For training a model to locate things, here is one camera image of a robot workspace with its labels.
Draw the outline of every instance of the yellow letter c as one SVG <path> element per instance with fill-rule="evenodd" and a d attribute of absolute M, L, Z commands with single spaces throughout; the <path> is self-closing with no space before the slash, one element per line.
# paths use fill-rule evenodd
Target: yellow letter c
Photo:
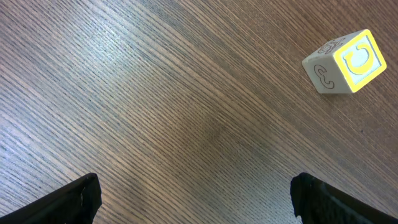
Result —
<path fill-rule="evenodd" d="M 350 52 L 347 55 L 344 56 L 344 59 L 346 60 L 348 68 L 356 75 L 362 75 L 368 72 L 372 66 L 373 66 L 373 60 L 374 60 L 374 54 L 371 46 L 369 44 L 358 44 L 356 47 L 358 50 L 365 49 L 368 52 L 368 59 L 367 61 L 361 65 L 360 67 L 354 67 L 353 64 L 351 63 L 351 59 L 354 55 L 354 52 Z"/>

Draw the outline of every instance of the yellow square frame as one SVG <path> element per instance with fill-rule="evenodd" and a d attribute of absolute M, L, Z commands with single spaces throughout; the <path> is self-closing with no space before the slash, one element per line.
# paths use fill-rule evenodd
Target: yellow square frame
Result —
<path fill-rule="evenodd" d="M 369 74 L 367 77 L 365 77 L 363 80 L 361 80 L 359 83 L 355 84 L 349 74 L 348 69 L 345 66 L 345 63 L 343 61 L 343 57 L 341 56 L 341 54 L 345 50 L 347 50 L 348 48 L 350 48 L 354 44 L 356 44 L 364 36 L 368 37 L 368 39 L 374 49 L 374 52 L 376 53 L 376 56 L 380 61 L 381 66 L 379 68 L 377 68 L 375 71 L 373 71 L 371 74 Z M 363 30 L 360 34 L 358 34 L 356 37 L 354 37 L 352 40 L 350 40 L 347 44 L 345 44 L 340 49 L 338 49 L 333 54 L 333 57 L 336 60 L 338 67 L 340 68 L 341 72 L 343 73 L 344 78 L 347 80 L 347 84 L 351 88 L 351 91 L 353 93 L 355 93 L 356 91 L 361 89 L 363 86 L 368 84 L 373 78 L 380 75 L 380 73 L 382 73 L 387 68 L 386 61 L 384 60 L 384 57 L 381 55 L 379 47 L 377 46 L 376 41 L 374 41 L 372 33 L 370 32 L 370 30 L 367 30 L 367 29 Z"/>

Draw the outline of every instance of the white cube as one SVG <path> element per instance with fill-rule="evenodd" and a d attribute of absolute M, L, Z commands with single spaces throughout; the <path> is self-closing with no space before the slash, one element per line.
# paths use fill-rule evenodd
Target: white cube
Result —
<path fill-rule="evenodd" d="M 302 65 L 319 93 L 355 93 L 387 67 L 367 29 L 327 42 Z"/>

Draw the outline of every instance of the wood grain surface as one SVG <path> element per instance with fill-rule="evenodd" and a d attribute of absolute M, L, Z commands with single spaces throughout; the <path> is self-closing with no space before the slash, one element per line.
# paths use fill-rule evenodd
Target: wood grain surface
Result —
<path fill-rule="evenodd" d="M 297 223 L 306 171 L 398 217 L 397 4 L 0 0 L 0 215 L 95 172 L 95 223 Z M 387 70 L 318 94 L 361 29 Z"/>

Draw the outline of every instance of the wooden table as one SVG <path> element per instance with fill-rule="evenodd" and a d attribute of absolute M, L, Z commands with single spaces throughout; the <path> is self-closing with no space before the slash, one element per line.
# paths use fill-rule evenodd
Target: wooden table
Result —
<path fill-rule="evenodd" d="M 296 223 L 309 172 L 398 217 L 397 2 L 0 1 L 0 215 L 95 172 L 95 223 Z M 370 29 L 387 70 L 301 61 Z"/>

